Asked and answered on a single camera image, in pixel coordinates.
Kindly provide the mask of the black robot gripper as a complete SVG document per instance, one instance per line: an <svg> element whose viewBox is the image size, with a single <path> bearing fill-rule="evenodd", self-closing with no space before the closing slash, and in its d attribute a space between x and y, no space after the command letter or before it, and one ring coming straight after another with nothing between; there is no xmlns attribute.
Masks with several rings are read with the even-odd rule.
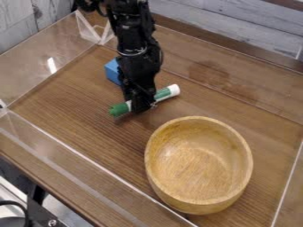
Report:
<svg viewBox="0 0 303 227"><path fill-rule="evenodd" d="M156 86L154 76L162 63L161 46L154 38L146 42L146 50L132 57L117 57L118 79L122 96L130 100L130 110L138 114L152 108Z"/></svg>

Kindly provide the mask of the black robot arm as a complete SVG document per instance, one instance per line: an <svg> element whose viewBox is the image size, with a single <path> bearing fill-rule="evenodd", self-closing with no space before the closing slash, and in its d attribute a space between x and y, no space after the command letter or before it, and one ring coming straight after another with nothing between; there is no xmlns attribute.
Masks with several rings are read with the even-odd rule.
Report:
<svg viewBox="0 0 303 227"><path fill-rule="evenodd" d="M154 21L148 0L74 0L83 12L106 17L117 38L116 57L121 92L133 113L154 104L154 76L162 63L161 46L152 36Z"/></svg>

